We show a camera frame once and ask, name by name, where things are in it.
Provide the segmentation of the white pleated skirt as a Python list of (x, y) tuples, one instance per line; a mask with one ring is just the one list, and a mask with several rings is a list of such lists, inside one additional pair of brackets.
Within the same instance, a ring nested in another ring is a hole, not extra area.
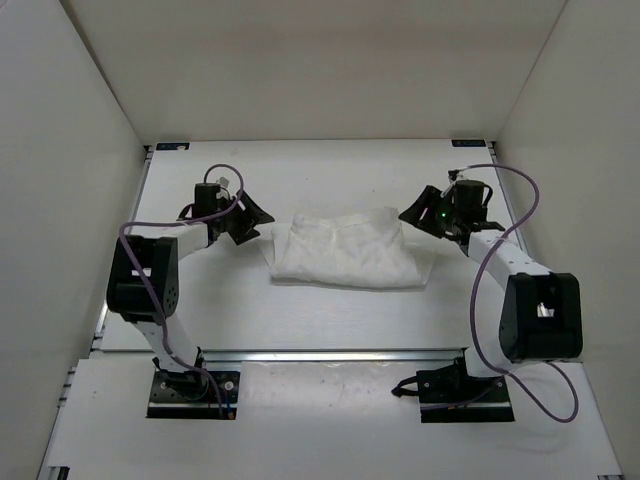
[(272, 229), (274, 280), (364, 289), (424, 286), (422, 266), (405, 243), (392, 207), (331, 218), (297, 214)]

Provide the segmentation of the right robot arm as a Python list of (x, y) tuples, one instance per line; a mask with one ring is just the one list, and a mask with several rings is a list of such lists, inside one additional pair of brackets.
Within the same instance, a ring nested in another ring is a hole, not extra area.
[(464, 366), (448, 376), (449, 391), (465, 401), (483, 390), (484, 378), (522, 363), (575, 359), (583, 350), (577, 278), (537, 263), (509, 240), (500, 223), (488, 220), (492, 196), (492, 188), (477, 180), (456, 180), (444, 191), (428, 185), (399, 215), (400, 221), (455, 243), (504, 293), (494, 334), (482, 338), (472, 319)]

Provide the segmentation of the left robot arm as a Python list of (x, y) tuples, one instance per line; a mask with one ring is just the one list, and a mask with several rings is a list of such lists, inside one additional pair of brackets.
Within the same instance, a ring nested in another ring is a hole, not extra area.
[(259, 236), (259, 225), (274, 221), (248, 193), (232, 195), (220, 179), (196, 184), (192, 203), (176, 223), (161, 224), (158, 237), (119, 235), (107, 286), (108, 309), (144, 336), (156, 369), (185, 397), (203, 395), (209, 373), (201, 350), (177, 316), (180, 261), (209, 248), (222, 234), (242, 245)]

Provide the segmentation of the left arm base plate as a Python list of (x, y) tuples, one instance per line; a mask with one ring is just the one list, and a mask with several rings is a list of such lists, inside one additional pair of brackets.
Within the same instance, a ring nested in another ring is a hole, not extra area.
[(146, 417), (151, 419), (197, 419), (232, 421), (237, 418), (241, 371), (224, 367), (209, 370), (220, 396), (209, 378), (186, 371), (169, 372), (153, 359), (155, 372), (150, 387)]

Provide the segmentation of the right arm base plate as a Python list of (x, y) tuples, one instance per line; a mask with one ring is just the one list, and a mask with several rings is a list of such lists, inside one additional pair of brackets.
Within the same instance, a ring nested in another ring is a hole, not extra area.
[(515, 421), (504, 377), (472, 377), (463, 357), (444, 367), (418, 370), (401, 380), (391, 394), (417, 398), (423, 424)]

